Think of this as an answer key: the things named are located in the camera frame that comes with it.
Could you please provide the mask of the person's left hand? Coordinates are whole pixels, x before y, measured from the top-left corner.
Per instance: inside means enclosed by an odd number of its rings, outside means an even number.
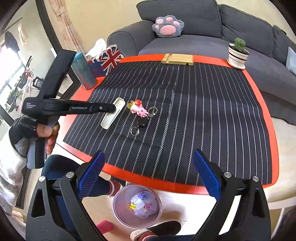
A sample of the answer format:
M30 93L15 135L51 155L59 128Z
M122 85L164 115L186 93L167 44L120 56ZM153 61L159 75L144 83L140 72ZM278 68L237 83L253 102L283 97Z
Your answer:
M37 124L36 130L38 137L45 138L47 141L45 145L47 155L51 154L55 147L59 129L59 123L56 123L53 128L40 123Z

